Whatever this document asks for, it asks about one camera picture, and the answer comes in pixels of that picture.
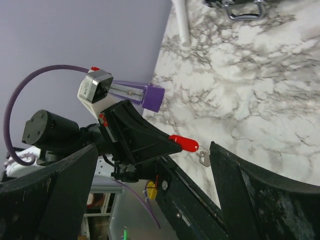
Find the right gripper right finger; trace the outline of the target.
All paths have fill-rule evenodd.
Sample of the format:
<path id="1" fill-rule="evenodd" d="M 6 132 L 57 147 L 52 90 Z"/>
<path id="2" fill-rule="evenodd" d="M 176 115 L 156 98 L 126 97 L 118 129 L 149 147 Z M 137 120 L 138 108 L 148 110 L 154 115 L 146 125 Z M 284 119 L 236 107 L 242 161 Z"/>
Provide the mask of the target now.
<path id="1" fill-rule="evenodd" d="M 320 188 L 250 163 L 211 142 L 210 166 L 231 240 L 318 240 Z"/>

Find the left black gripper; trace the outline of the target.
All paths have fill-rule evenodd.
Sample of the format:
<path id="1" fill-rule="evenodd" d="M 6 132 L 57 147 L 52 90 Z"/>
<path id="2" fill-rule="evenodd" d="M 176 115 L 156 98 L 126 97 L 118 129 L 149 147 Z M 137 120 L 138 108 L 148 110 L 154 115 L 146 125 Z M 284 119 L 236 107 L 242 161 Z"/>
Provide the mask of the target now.
<path id="1" fill-rule="evenodd" d="M 125 183 L 140 179 L 140 163 L 179 153 L 180 145 L 147 120 L 129 100 L 122 100 L 99 114 L 99 154 L 112 155 L 111 176 Z"/>

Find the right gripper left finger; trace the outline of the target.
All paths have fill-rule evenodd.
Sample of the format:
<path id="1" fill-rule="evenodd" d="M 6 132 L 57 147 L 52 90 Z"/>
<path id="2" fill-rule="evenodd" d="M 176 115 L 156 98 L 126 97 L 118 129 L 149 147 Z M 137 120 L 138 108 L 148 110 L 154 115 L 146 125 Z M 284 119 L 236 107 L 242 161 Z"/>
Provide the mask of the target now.
<path id="1" fill-rule="evenodd" d="M 98 150 L 72 155 L 0 184 L 2 240 L 76 240 L 91 190 Z"/>

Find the red key tag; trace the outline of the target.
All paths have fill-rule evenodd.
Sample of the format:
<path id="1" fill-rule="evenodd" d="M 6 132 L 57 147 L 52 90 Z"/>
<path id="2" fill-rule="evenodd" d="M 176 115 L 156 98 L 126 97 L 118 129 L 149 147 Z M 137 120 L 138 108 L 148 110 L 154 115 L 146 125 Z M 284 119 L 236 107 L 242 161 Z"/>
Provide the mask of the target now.
<path id="1" fill-rule="evenodd" d="M 169 139 L 180 145 L 183 151 L 194 153 L 199 149 L 199 143 L 194 139 L 180 135 L 170 135 Z"/>

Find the silver key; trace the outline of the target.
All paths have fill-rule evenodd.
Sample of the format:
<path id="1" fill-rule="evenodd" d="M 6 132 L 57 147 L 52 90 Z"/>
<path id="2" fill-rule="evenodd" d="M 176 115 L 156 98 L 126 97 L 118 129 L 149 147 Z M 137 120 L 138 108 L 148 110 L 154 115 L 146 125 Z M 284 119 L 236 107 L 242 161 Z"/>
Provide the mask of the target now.
<path id="1" fill-rule="evenodd" d="M 210 167 L 210 151 L 205 149 L 203 146 L 200 146 L 198 151 L 196 152 L 196 156 L 198 157 L 198 161 L 204 167 Z"/>

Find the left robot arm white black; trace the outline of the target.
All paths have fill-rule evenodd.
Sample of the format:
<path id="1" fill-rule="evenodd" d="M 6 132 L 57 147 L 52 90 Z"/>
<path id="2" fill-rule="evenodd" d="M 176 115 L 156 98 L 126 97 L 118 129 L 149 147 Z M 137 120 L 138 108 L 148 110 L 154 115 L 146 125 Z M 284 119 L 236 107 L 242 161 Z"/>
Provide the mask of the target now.
<path id="1" fill-rule="evenodd" d="M 98 155 L 114 167 L 111 176 L 127 183 L 155 180 L 157 160 L 182 151 L 168 134 L 147 122 L 129 100 L 103 110 L 98 123 L 86 127 L 79 127 L 75 121 L 47 110 L 39 110 L 26 122 L 22 142 L 40 150 L 35 157 L 40 167 L 94 144 Z"/>

